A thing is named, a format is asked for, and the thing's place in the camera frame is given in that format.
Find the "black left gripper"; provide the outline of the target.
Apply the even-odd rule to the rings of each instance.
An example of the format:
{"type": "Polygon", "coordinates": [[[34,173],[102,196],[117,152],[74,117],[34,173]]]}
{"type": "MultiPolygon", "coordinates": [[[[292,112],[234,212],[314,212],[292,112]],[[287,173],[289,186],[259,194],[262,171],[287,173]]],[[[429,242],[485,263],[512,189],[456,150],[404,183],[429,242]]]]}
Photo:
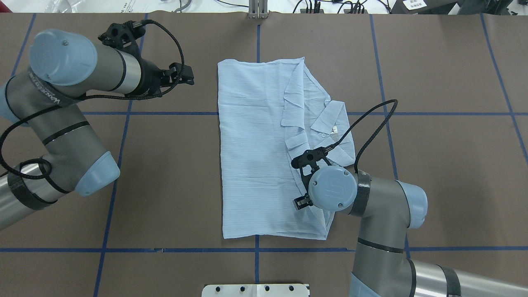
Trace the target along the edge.
{"type": "Polygon", "coordinates": [[[171,63],[168,69],[160,69],[153,62],[140,60],[141,79],[138,83],[139,97],[161,97],[175,86],[194,86],[193,70],[190,66],[171,63]]]}

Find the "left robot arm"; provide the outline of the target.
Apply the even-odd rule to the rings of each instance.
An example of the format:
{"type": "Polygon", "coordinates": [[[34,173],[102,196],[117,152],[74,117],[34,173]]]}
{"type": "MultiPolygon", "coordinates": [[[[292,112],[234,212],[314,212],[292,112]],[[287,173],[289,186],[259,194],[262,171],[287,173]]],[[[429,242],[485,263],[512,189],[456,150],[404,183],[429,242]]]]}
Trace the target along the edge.
{"type": "Polygon", "coordinates": [[[47,153],[10,166],[1,166],[1,228],[55,204],[77,192],[89,196],[120,176],[120,168],[85,118],[78,104],[99,98],[147,100],[162,97],[177,85],[194,84],[192,68],[181,61],[160,69],[142,58],[138,40],[146,21],[113,23],[98,39],[59,29],[47,29],[34,38],[28,68],[1,87],[1,115],[11,122],[1,135],[4,145],[18,127],[30,127],[47,153]]]}

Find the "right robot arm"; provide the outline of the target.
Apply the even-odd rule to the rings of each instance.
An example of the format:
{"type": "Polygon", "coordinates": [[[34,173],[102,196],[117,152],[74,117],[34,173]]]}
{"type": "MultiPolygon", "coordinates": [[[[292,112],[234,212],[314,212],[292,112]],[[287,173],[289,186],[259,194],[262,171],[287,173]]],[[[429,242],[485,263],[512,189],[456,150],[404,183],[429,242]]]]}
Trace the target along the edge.
{"type": "Polygon", "coordinates": [[[349,296],[351,297],[526,297],[527,287],[485,278],[445,265],[406,257],[409,228],[423,224],[427,196],[418,186],[351,173],[335,165],[301,174],[307,206],[361,219],[349,296]]]}

